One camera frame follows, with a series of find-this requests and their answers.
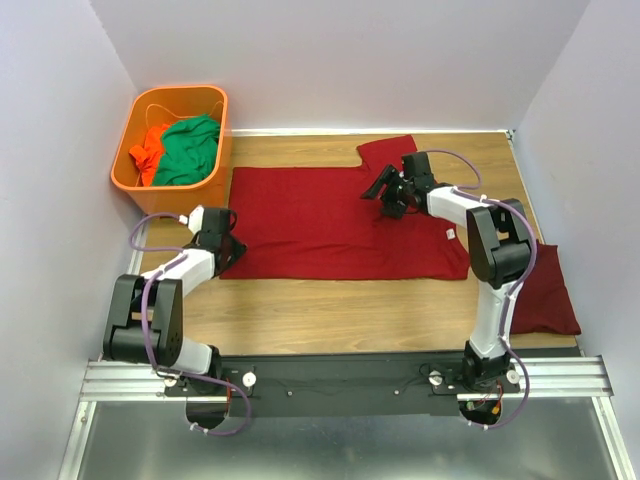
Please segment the red t-shirt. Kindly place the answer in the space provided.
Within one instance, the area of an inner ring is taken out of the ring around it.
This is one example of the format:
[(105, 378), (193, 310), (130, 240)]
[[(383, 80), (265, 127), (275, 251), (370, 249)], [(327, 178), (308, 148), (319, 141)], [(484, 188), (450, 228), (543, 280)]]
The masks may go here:
[(466, 279), (469, 256), (453, 223), (389, 218), (361, 197), (416, 149), (404, 135), (358, 146), (355, 167), (235, 168), (229, 206), (248, 250), (222, 279)]

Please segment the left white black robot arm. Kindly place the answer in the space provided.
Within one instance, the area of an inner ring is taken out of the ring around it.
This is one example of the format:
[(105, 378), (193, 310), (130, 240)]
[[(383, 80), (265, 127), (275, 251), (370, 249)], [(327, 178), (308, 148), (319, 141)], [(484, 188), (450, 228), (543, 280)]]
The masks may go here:
[[(184, 246), (148, 247), (137, 243), (138, 231), (151, 220), (170, 218), (192, 234)], [(234, 236), (238, 214), (228, 208), (199, 205), (191, 213), (153, 213), (143, 217), (129, 236), (136, 252), (172, 252), (174, 257), (140, 274), (123, 274), (114, 284), (102, 353), (112, 361), (146, 364), (168, 379), (187, 379), (201, 395), (218, 389), (238, 393), (223, 377), (215, 346), (184, 333), (184, 299), (198, 286), (228, 271), (247, 252)]]

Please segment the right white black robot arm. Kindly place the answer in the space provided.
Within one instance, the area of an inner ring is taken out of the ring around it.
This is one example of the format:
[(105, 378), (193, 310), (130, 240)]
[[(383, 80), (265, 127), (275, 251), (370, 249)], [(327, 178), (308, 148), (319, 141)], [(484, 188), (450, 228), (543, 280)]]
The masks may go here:
[(521, 202), (479, 197), (438, 182), (426, 151), (404, 155), (400, 169), (385, 166), (361, 197), (380, 200), (381, 212), (391, 218), (413, 209), (467, 232), (471, 270), (479, 283), (476, 323), (458, 364), (430, 368), (433, 391), (482, 392), (513, 375), (514, 310), (537, 260), (535, 233)]

